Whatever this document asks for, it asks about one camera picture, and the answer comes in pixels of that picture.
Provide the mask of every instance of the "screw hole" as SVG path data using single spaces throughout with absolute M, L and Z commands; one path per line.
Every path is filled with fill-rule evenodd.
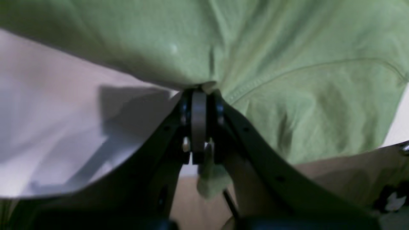
M 285 178 L 283 176 L 276 176 L 276 180 L 281 183 L 285 182 Z

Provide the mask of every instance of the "white fabric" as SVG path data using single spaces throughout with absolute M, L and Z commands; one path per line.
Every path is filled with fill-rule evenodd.
M 0 30 L 0 196 L 99 178 L 141 146 L 175 93 Z M 384 146 L 409 140 L 408 117 L 407 90 Z

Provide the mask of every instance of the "floor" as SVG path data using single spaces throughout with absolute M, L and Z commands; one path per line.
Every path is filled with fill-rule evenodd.
M 408 161 L 408 157 L 391 146 L 358 156 L 301 164 L 296 168 L 342 198 L 368 206 L 383 186 L 409 178 Z M 201 198 L 196 192 L 196 180 L 195 177 L 179 180 L 171 219 L 177 221 L 181 230 L 221 229 L 231 217 L 222 195 L 209 201 Z

